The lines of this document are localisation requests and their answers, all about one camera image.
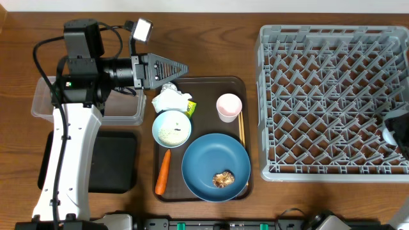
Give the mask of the light blue plastic cup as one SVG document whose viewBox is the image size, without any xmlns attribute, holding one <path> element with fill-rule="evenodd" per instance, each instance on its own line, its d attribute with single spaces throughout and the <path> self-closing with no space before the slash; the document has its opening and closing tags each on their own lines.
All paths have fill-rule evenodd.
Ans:
<svg viewBox="0 0 409 230">
<path fill-rule="evenodd" d="M 396 142 L 395 138 L 393 138 L 394 131 L 390 131 L 387 128 L 386 120 L 390 119 L 390 118 L 396 118 L 396 117 L 402 116 L 404 114 L 408 114 L 408 111 L 404 110 L 404 109 L 398 109 L 398 110 L 390 111 L 390 112 L 386 113 L 386 115 L 384 115 L 381 130 L 382 130 L 382 137 L 386 141 L 387 144 L 397 146 L 397 142 Z"/>
</svg>

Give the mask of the white paper napkin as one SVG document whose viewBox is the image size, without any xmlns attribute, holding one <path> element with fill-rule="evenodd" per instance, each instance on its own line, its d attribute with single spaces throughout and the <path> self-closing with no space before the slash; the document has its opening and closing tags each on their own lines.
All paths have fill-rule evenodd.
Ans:
<svg viewBox="0 0 409 230">
<path fill-rule="evenodd" d="M 182 93 L 175 84 L 169 82 L 162 85 L 160 93 L 152 100 L 156 113 L 161 111 L 187 112 L 191 94 Z"/>
</svg>

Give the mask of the pink plastic cup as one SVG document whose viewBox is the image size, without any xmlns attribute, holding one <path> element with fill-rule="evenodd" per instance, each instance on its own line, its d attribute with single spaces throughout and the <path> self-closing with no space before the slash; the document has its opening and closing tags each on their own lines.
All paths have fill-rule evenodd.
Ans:
<svg viewBox="0 0 409 230">
<path fill-rule="evenodd" d="M 233 122 L 242 111 L 242 101 L 232 93 L 221 95 L 216 102 L 216 108 L 221 121 Z"/>
</svg>

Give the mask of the orange carrot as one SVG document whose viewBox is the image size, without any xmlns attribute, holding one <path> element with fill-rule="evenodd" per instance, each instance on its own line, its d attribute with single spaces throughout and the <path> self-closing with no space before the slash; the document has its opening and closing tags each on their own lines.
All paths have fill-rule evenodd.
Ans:
<svg viewBox="0 0 409 230">
<path fill-rule="evenodd" d="M 168 149 L 165 152 L 165 155 L 163 157 L 162 165 L 160 167 L 158 178 L 157 178 L 157 183 L 156 183 L 156 186 L 155 186 L 155 193 L 157 195 L 161 196 L 166 191 L 167 179 L 168 179 L 168 175 L 169 175 L 170 161 L 171 161 L 171 150 Z"/>
</svg>

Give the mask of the green yellow foil wrapper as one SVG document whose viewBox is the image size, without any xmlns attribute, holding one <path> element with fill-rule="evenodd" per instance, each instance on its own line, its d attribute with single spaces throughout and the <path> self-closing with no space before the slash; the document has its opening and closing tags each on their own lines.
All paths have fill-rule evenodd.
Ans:
<svg viewBox="0 0 409 230">
<path fill-rule="evenodd" d="M 197 105 L 197 103 L 195 103 L 195 102 L 192 102 L 192 101 L 188 101 L 188 104 L 187 104 L 187 110 L 186 110 L 186 112 L 185 112 L 185 115 L 190 119 L 191 117 L 192 117 L 192 115 L 193 115 L 193 113 L 194 113 L 194 111 L 195 111 L 195 109 L 196 109 L 196 105 Z"/>
</svg>

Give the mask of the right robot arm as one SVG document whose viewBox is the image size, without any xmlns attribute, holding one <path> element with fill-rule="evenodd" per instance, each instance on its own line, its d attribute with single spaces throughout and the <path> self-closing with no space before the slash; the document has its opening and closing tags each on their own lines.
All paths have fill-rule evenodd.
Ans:
<svg viewBox="0 0 409 230">
<path fill-rule="evenodd" d="M 396 110 L 384 117 L 384 139 L 389 144 L 398 146 L 401 154 L 408 160 L 408 111 Z M 408 199 L 389 221 L 395 229 L 408 229 Z"/>
</svg>

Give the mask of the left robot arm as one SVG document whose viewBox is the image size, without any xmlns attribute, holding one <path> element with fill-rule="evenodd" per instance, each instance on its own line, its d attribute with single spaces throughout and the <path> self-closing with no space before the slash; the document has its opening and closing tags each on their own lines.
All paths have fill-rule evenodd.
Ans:
<svg viewBox="0 0 409 230">
<path fill-rule="evenodd" d="M 94 19 L 65 23 L 62 40 L 67 54 L 48 82 L 54 106 L 54 131 L 42 193 L 29 222 L 17 229 L 132 229 L 129 214 L 90 219 L 89 175 L 93 147 L 102 124 L 105 103 L 114 89 L 155 89 L 188 72 L 187 65 L 136 51 L 149 40 L 153 24 L 127 21 L 129 57 L 105 57 L 101 37 L 109 26 Z"/>
</svg>

